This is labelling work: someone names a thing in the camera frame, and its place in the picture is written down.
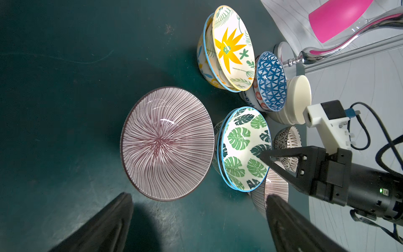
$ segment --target blue triangle pattern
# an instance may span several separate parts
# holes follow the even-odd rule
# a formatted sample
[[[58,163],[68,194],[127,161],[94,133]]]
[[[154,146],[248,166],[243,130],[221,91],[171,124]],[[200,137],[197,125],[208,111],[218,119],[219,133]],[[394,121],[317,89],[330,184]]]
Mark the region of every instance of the blue triangle pattern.
[[[264,103],[272,111],[281,110],[287,97],[287,82],[280,61],[273,53],[264,52],[256,64],[256,71]]]

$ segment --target metal rod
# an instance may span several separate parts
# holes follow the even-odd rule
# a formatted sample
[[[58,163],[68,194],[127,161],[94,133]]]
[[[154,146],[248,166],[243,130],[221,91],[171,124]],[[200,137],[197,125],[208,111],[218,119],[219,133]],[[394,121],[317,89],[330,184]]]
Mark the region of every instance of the metal rod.
[[[327,49],[319,49],[315,47],[307,47],[303,49],[296,58],[286,61],[284,67],[291,67],[298,63],[302,63],[304,65],[314,64],[320,60],[337,54],[364,33],[379,28],[403,29],[403,6],[394,8],[393,10],[387,11],[384,14],[372,19],[369,23],[358,29],[338,46]]]

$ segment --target ceramic bowl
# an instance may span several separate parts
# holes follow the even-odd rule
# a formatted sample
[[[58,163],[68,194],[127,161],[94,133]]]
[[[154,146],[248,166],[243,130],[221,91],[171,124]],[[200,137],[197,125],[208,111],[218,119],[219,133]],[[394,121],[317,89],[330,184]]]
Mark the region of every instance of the ceramic bowl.
[[[231,7],[216,9],[212,41],[226,78],[237,90],[248,90],[255,77],[255,54],[245,24]]]
[[[260,55],[256,57],[255,62],[258,62]],[[253,80],[252,87],[250,89],[253,89],[254,92],[254,98],[256,99],[257,103],[259,104],[259,107],[264,111],[264,112],[271,112],[271,110],[266,106],[266,104],[263,101],[262,95],[260,94],[260,91],[258,89],[258,79],[255,78]]]
[[[176,200],[203,180],[214,153],[214,130],[203,104],[188,91],[162,87],[143,96],[123,126],[120,156],[145,196]]]
[[[280,111],[287,98],[287,82],[281,62],[271,52],[263,52],[256,63],[256,98],[266,111]]]
[[[235,110],[231,111],[225,117],[224,120],[217,123],[216,126],[214,127],[215,147],[214,147],[214,155],[213,155],[213,161],[212,161],[212,166],[214,167],[214,169],[221,175],[224,182],[232,189],[236,189],[236,188],[232,186],[232,184],[228,181],[227,177],[225,176],[223,165],[221,163],[220,152],[218,150],[219,150],[219,147],[221,146],[221,134],[222,134],[224,124],[227,122],[229,116],[232,115],[232,113],[234,111]]]
[[[299,135],[298,129],[295,126],[287,127],[282,129],[277,133],[273,141],[273,149],[290,149],[302,147],[301,136]],[[282,162],[284,168],[293,172],[297,171],[298,158],[288,157],[288,158],[276,158],[278,161]]]
[[[284,168],[280,161],[275,163]],[[267,196],[270,194],[280,196],[285,202],[288,202],[288,182],[279,176],[274,170],[269,169],[267,176],[263,183],[261,183],[255,190],[250,192],[252,202],[256,209],[266,219]]]
[[[210,70],[222,87],[234,93],[240,92],[240,90],[236,89],[225,77],[224,72],[222,71],[221,66],[218,63],[218,58],[213,43],[212,23],[210,22],[210,24],[208,25],[208,22],[206,22],[205,27],[205,33],[203,33],[203,45],[204,53],[207,58]]]
[[[311,103],[311,86],[307,77],[296,76],[287,80],[287,100],[284,108],[278,112],[270,112],[268,116],[285,125],[304,124],[303,111]]]
[[[312,104],[311,85],[305,75],[300,75],[287,81],[289,86],[287,96],[287,116],[290,122],[304,124],[303,111]]]
[[[248,106],[257,109],[260,112],[265,112],[265,110],[260,106],[258,100],[256,100],[253,88],[250,88],[246,91],[242,91],[241,93],[239,93],[239,96],[241,97],[242,100],[246,102]]]
[[[260,153],[269,149],[270,131],[260,112],[252,107],[235,110],[225,123],[219,150],[231,184],[241,192],[255,189],[268,170],[259,159]]]
[[[280,118],[280,120],[283,122],[283,124],[285,125],[294,125],[293,122],[290,121],[290,119],[288,118],[288,114],[287,114],[287,109],[286,107],[284,107],[284,109],[275,112],[277,113],[277,116]]]
[[[264,118],[267,120],[267,118],[270,117],[273,121],[277,122],[277,123],[281,123],[284,124],[280,117],[278,116],[278,113],[276,112],[270,112],[270,113],[266,113],[266,115],[264,115]]]
[[[211,85],[213,85],[214,87],[220,88],[220,89],[226,89],[228,91],[231,92],[239,92],[237,91],[234,87],[229,88],[227,86],[225,86],[220,79],[217,78],[216,74],[212,71],[212,68],[209,64],[208,58],[206,57],[207,54],[207,50],[206,50],[206,39],[205,39],[205,35],[206,35],[206,29],[207,27],[211,24],[211,22],[213,21],[213,15],[211,14],[206,22],[204,23],[204,27],[203,27],[203,32],[200,36],[199,42],[197,44],[197,64],[199,66],[199,70],[201,72],[201,74],[203,75],[203,77],[207,80],[208,83],[210,83]]]

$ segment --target green tabletop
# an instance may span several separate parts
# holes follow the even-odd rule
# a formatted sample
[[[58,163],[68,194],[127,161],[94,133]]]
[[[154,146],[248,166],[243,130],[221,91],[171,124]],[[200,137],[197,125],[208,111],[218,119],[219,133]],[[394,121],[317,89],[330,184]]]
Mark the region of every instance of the green tabletop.
[[[251,198],[216,171],[157,202],[120,161],[125,118],[152,89],[185,88],[213,123],[245,105],[197,68],[204,22],[221,4],[242,17],[256,55],[284,40],[259,0],[2,1],[0,251],[47,251],[121,192],[135,204],[126,251],[274,251]],[[272,137],[285,127],[269,126]],[[290,188],[289,202],[309,216],[307,196]]]

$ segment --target blue bowl rim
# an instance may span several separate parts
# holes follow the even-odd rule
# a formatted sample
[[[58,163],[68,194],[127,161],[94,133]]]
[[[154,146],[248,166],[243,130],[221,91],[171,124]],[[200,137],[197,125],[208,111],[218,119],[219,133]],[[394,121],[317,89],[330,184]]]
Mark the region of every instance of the blue bowl rim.
[[[227,121],[225,122],[225,127],[227,126],[228,122],[232,119],[232,117],[235,115],[235,113],[238,112],[239,110],[243,109],[243,108],[252,108],[252,109],[256,110],[261,116],[263,116],[263,115],[260,113],[260,111],[257,110],[256,108],[249,107],[249,106],[240,107],[240,108],[237,108],[236,110],[234,110],[232,113],[230,113],[231,116],[230,116],[230,117],[227,119]],[[266,120],[264,120],[264,121],[265,121],[265,123],[266,123],[266,125],[267,125],[267,131],[268,131],[268,133],[270,134],[270,139],[271,139],[271,138],[272,138],[272,134],[270,133],[269,125],[267,124]],[[221,141],[221,144],[220,144],[221,157],[222,157],[222,149],[223,149],[223,139],[224,139],[224,135],[225,135],[225,132],[223,132],[223,134],[222,134],[222,136],[221,136],[222,139],[220,139],[220,141]],[[226,177],[228,178],[228,181],[236,188],[236,190],[238,190],[238,191],[240,191],[240,192],[251,192],[251,191],[253,191],[254,189],[256,189],[256,188],[259,187],[259,185],[264,181],[264,178],[267,176],[267,172],[266,172],[266,174],[263,176],[262,181],[261,181],[257,186],[255,186],[253,189],[250,189],[250,190],[241,190],[241,189],[239,189],[238,187],[236,187],[235,184],[232,183],[232,181],[229,179],[229,176],[228,176],[228,174],[227,174],[227,172],[226,172],[226,169],[225,169],[225,165],[224,165],[224,169],[223,169],[223,170],[224,170],[224,172],[225,172]]]
[[[220,171],[220,174],[221,174],[221,176],[222,176],[222,179],[223,179],[224,182],[227,184],[227,186],[231,187],[231,189],[237,190],[236,187],[232,186],[231,184],[228,184],[228,182],[227,182],[226,179],[224,178],[224,174],[222,173],[222,171],[221,171],[221,166],[220,166],[220,158],[219,158],[220,156],[218,155],[219,147],[220,147],[219,143],[220,143],[220,139],[221,139],[221,133],[222,133],[223,125],[227,122],[229,116],[230,116],[230,115],[232,114],[232,112],[234,112],[235,110],[236,110],[236,109],[234,109],[234,110],[232,110],[231,112],[229,112],[229,114],[225,117],[224,121],[222,121],[222,125],[221,125],[221,127],[220,127],[220,130],[219,130],[219,133],[218,133],[218,137],[217,137],[217,147],[216,147],[216,149],[217,149],[218,170]]]
[[[269,51],[262,52],[262,53],[259,55],[258,61],[257,61],[257,63],[256,63],[256,74],[255,74],[255,78],[256,78],[256,81],[257,81],[257,83],[258,83],[258,90],[259,90],[260,93],[262,93],[262,91],[261,91],[260,86],[259,86],[259,78],[258,78],[258,70],[257,70],[257,69],[258,69],[258,64],[259,64],[259,62],[260,62],[260,57],[261,57],[263,54],[269,54],[269,55],[274,55],[274,56],[276,56],[274,53],[269,52]],[[281,65],[281,62],[279,61],[279,59],[277,58],[277,56],[276,56],[276,60],[277,60],[277,62],[279,63],[279,65]],[[287,92],[287,79],[285,78],[285,74],[284,74],[284,69],[283,69],[283,68],[281,69],[281,73],[282,73],[283,76],[284,76],[284,80],[285,80],[285,83],[284,83],[284,85],[285,85],[285,91]],[[284,108],[284,105],[285,105],[285,102],[286,102],[286,101],[287,101],[287,98],[285,98],[285,101],[284,101],[284,103],[283,103],[283,106],[282,106],[280,109],[275,110],[275,109],[272,109],[271,106],[270,106],[269,104],[267,104],[267,103],[263,100],[263,102],[266,104],[266,106],[267,106],[272,112],[278,112],[278,111],[282,110],[282,109]]]
[[[204,23],[204,28],[203,28],[203,47],[204,47],[204,54],[205,54],[205,56],[206,56],[208,66],[210,67],[210,70],[211,70],[211,72],[213,73],[214,77],[216,78],[217,82],[218,82],[221,86],[223,86],[226,90],[228,90],[228,91],[230,91],[230,92],[233,92],[233,93],[239,93],[239,92],[241,92],[240,90],[238,90],[238,91],[231,90],[231,89],[229,89],[229,87],[227,87],[226,85],[224,85],[224,84],[220,81],[220,79],[217,77],[216,73],[213,71],[213,68],[212,68],[212,66],[211,66],[210,60],[208,59],[207,49],[206,49],[206,29],[207,29],[207,22],[208,22],[208,20],[210,19],[210,17],[213,16],[213,15],[214,15],[214,12],[213,12],[210,16],[208,16],[208,18],[206,19],[206,22]]]

